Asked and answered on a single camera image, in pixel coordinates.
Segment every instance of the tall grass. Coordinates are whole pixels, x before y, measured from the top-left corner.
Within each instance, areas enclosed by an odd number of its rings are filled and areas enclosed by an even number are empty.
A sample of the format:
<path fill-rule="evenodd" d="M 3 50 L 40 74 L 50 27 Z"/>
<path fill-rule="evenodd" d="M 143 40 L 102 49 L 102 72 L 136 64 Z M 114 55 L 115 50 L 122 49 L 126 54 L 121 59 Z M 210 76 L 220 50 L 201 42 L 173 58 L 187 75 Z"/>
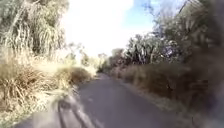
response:
<path fill-rule="evenodd" d="M 58 60 L 66 0 L 0 1 L 0 127 L 10 127 L 93 75 Z"/>

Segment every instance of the foliage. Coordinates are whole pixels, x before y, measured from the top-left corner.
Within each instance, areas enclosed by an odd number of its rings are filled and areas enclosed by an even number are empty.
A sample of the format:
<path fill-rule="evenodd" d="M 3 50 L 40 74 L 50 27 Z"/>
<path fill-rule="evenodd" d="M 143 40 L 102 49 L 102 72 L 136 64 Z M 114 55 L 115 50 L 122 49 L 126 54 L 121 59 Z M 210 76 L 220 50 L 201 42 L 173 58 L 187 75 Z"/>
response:
<path fill-rule="evenodd" d="M 66 0 L 2 0 L 0 6 L 1 45 L 15 52 L 46 55 L 62 47 L 59 21 L 67 8 Z"/>
<path fill-rule="evenodd" d="M 187 106 L 211 107 L 223 76 L 222 32 L 214 11 L 209 0 L 187 0 L 175 15 L 161 10 L 153 32 L 131 38 L 123 56 L 111 57 L 122 63 L 107 69 Z"/>

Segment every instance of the road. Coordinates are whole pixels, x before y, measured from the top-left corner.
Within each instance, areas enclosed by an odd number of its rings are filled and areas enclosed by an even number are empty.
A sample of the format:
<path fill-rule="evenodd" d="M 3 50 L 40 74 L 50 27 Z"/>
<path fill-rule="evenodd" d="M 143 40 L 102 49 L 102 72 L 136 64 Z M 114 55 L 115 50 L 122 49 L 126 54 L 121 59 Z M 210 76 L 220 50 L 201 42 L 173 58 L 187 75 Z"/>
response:
<path fill-rule="evenodd" d="M 15 128 L 175 128 L 177 119 L 106 75 Z"/>

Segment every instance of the asphalt road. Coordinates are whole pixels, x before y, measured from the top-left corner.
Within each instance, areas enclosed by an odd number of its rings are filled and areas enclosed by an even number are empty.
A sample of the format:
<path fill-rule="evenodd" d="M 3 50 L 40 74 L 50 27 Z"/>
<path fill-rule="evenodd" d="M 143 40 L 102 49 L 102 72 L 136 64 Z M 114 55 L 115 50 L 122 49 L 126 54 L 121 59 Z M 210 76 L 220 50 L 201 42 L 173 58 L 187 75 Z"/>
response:
<path fill-rule="evenodd" d="M 177 119 L 106 75 L 15 128 L 175 128 Z"/>

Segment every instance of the cloud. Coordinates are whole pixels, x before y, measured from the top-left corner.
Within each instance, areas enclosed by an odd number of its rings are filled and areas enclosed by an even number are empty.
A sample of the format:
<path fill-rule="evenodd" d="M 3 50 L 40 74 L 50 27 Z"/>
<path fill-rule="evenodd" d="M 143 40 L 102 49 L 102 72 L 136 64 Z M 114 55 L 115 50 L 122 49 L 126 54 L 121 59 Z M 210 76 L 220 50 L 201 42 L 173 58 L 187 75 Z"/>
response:
<path fill-rule="evenodd" d="M 131 35 L 141 31 L 122 26 L 133 4 L 134 0 L 70 0 L 62 19 L 67 42 L 83 43 L 90 54 L 124 47 Z"/>

